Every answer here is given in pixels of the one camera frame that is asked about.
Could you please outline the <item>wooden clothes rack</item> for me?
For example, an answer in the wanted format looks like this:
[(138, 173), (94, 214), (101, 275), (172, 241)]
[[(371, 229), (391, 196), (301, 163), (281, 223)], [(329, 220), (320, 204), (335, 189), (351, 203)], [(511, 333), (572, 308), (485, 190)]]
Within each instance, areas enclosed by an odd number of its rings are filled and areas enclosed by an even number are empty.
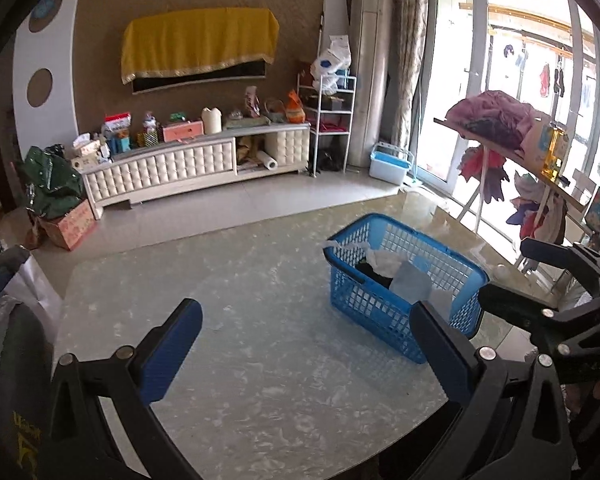
[(518, 195), (512, 200), (516, 208), (514, 214), (514, 226), (520, 227), (520, 239), (535, 237), (538, 234), (547, 234), (548, 241), (555, 243), (564, 242), (569, 244), (583, 243), (590, 240), (593, 231), (585, 224), (584, 216), (588, 212), (593, 199), (590, 198), (586, 204), (563, 188), (557, 180), (547, 179), (544, 174), (532, 169), (517, 152), (508, 150), (490, 139), (478, 136), (477, 133), (463, 129), (459, 125), (452, 124), (447, 120), (434, 118), (434, 122), (442, 127), (455, 131), (461, 139), (477, 142), (482, 147), (482, 166), (477, 179), (480, 181), (475, 193), (465, 204), (457, 220), (471, 212), (472, 203), (479, 200), (476, 211), (476, 231), (482, 222), (482, 207), (484, 201), (483, 192), (486, 190), (486, 174), (492, 169), (492, 154), (496, 154), (496, 160), (503, 162), (502, 169), (506, 165), (516, 165), (514, 176), (510, 179), (516, 185)]

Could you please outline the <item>round wall plate upper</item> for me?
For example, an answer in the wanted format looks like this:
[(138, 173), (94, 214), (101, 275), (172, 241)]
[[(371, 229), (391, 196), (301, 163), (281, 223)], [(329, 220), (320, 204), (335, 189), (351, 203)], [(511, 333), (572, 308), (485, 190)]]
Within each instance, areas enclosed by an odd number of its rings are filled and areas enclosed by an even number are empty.
[(56, 18), (62, 0), (40, 0), (30, 14), (28, 29), (32, 34), (42, 32)]

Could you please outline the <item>pink box on cabinet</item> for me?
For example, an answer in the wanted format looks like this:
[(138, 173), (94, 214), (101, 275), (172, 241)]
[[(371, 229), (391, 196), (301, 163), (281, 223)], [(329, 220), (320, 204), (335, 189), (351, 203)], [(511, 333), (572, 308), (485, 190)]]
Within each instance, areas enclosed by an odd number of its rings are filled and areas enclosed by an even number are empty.
[(174, 122), (174, 124), (162, 128), (163, 139), (166, 142), (184, 141), (195, 139), (204, 135), (204, 123), (198, 122)]

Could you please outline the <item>white metal shelf rack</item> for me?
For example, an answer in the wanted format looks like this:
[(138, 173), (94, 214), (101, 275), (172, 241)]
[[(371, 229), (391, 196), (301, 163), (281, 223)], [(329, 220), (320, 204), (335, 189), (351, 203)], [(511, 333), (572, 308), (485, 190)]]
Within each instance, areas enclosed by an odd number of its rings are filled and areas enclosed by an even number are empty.
[(297, 91), (310, 124), (309, 173), (347, 171), (358, 78), (350, 70), (338, 70), (335, 90), (326, 94), (326, 75), (315, 79), (308, 70), (297, 75)]

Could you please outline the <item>paper roll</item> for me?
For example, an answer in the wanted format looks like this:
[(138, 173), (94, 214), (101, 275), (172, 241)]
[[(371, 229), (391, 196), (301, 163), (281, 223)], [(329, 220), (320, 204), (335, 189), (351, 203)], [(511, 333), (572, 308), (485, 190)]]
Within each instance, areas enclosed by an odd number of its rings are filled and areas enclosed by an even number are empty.
[(265, 151), (257, 151), (257, 160), (266, 170), (272, 171), (278, 167), (277, 160)]

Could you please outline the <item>dark chair with yellow print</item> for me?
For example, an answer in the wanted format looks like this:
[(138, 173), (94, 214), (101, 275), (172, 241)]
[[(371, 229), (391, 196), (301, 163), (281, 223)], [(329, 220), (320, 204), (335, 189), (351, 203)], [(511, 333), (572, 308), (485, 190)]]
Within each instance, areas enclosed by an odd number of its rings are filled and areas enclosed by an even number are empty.
[(0, 298), (0, 479), (36, 479), (46, 426), (52, 352), (22, 302)]

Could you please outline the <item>blue plastic basket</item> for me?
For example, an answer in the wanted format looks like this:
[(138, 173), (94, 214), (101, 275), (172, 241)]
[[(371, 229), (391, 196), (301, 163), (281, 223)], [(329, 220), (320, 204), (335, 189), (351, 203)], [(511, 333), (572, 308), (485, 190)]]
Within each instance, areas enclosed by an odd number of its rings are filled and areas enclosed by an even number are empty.
[(426, 361), (410, 326), (413, 304), (429, 302), (471, 338), (482, 311), (480, 266), (385, 214), (366, 214), (329, 237), (330, 303), (415, 363)]

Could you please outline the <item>white plastic bags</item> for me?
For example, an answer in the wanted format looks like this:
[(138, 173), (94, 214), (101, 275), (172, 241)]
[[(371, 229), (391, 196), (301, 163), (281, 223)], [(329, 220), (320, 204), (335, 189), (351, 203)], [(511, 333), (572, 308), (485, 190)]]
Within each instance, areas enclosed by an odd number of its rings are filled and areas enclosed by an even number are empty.
[(351, 49), (348, 35), (330, 36), (329, 46), (311, 65), (313, 88), (332, 96), (337, 91), (338, 72), (348, 70), (351, 65)]

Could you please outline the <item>white quilted cloth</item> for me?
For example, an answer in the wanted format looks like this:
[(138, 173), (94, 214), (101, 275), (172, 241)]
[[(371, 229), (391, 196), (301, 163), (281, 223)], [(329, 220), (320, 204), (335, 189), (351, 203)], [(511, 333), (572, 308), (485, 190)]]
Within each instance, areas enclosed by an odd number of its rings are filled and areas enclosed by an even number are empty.
[(407, 256), (398, 254), (397, 252), (373, 249), (370, 247), (369, 242), (340, 243), (336, 242), (336, 240), (325, 240), (322, 247), (334, 248), (340, 252), (362, 250), (365, 261), (376, 274), (379, 274), (383, 278), (394, 278), (402, 264), (408, 260)]

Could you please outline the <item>white grey cloth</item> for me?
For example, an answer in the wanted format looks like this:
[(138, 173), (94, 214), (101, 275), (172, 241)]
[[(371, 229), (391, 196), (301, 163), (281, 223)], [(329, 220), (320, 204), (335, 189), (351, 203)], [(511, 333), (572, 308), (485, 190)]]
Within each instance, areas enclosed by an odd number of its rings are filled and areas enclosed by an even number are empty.
[(451, 315), (453, 295), (446, 289), (437, 288), (428, 273), (407, 261), (393, 278), (390, 292), (408, 304), (426, 301), (447, 321)]

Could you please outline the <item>black plush toy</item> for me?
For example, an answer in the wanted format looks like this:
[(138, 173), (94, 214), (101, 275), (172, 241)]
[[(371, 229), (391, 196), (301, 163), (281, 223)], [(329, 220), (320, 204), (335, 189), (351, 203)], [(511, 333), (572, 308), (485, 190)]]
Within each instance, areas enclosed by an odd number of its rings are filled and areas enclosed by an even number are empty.
[(355, 266), (355, 269), (358, 272), (366, 275), (368, 278), (371, 278), (374, 282), (378, 283), (381, 286), (384, 286), (386, 289), (389, 289), (393, 278), (388, 278), (388, 276), (383, 276), (378, 274), (372, 265), (367, 262), (365, 259), (361, 259)]

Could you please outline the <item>small white ball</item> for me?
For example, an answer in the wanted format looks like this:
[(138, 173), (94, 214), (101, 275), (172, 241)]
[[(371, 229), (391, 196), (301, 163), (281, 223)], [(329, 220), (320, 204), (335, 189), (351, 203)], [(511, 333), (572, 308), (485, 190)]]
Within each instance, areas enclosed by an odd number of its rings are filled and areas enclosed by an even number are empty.
[(509, 270), (505, 264), (498, 264), (493, 270), (493, 276), (496, 280), (504, 282), (509, 277)]

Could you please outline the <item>green plastic bag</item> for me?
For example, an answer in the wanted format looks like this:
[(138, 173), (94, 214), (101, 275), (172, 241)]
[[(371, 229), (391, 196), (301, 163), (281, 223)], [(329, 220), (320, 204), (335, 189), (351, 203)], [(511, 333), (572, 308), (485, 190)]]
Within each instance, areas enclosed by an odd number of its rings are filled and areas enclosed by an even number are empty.
[(17, 168), (26, 208), (35, 217), (56, 220), (86, 200), (82, 176), (52, 148), (31, 146)]

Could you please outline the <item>round wall plate lower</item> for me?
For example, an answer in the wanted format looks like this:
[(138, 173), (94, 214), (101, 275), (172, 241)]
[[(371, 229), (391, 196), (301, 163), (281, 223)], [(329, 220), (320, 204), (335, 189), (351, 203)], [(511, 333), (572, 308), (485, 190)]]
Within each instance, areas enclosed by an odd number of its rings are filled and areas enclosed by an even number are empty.
[(48, 68), (36, 70), (27, 85), (27, 102), (30, 107), (38, 108), (44, 105), (53, 91), (54, 78)]

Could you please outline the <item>pink clothes pile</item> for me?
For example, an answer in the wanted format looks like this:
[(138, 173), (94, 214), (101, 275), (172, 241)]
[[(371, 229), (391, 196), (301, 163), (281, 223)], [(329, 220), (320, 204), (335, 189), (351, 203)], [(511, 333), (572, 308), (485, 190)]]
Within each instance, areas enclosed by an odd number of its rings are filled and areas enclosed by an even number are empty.
[(537, 122), (550, 116), (503, 91), (489, 90), (457, 102), (445, 120), (513, 151)]

